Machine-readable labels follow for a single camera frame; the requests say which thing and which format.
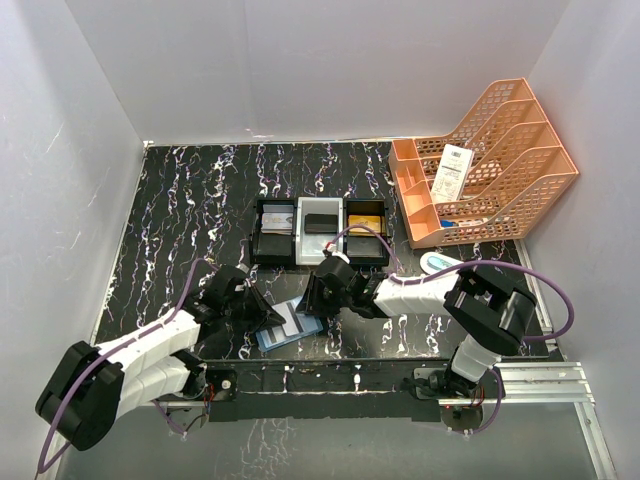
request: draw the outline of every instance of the black box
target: black box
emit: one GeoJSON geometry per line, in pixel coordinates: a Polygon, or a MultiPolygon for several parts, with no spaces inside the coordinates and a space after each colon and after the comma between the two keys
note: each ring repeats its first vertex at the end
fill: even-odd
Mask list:
{"type": "MultiPolygon", "coordinates": [[[[343,228],[349,225],[349,215],[375,215],[382,218],[385,233],[380,234],[388,242],[389,209],[384,200],[347,199],[343,200],[343,228]]],[[[344,236],[343,253],[349,257],[351,265],[363,267],[386,267],[389,265],[389,252],[374,236],[344,236]]]]}
{"type": "Polygon", "coordinates": [[[253,207],[253,233],[249,236],[249,260],[251,265],[294,267],[296,264],[296,218],[298,202],[295,198],[258,198],[253,207]],[[262,214],[265,205],[293,209],[291,234],[262,233],[262,214]]]}

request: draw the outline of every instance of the black marble table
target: black marble table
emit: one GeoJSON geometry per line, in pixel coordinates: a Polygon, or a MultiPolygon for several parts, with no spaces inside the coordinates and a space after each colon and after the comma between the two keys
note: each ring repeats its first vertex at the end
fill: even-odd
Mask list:
{"type": "MultiPolygon", "coordinates": [[[[390,143],[314,143],[156,147],[144,169],[113,273],[96,342],[112,340],[157,319],[177,301],[191,262],[249,263],[247,238],[256,197],[384,198],[390,209],[392,247],[407,274],[419,274],[389,172],[390,143]]],[[[519,263],[513,242],[438,248],[462,260],[519,263]]],[[[526,286],[524,277],[505,271],[526,286]]],[[[198,270],[202,285],[206,266],[198,270]]],[[[308,272],[267,268],[251,271],[270,303],[304,292],[308,272]]],[[[343,310],[322,332],[264,354],[255,338],[232,322],[196,352],[210,361],[243,359],[340,360],[347,358],[449,358],[464,330],[439,315],[367,320],[343,310]]],[[[532,322],[529,335],[541,334],[532,322]]],[[[543,342],[522,356],[546,357],[543,342]]]]}

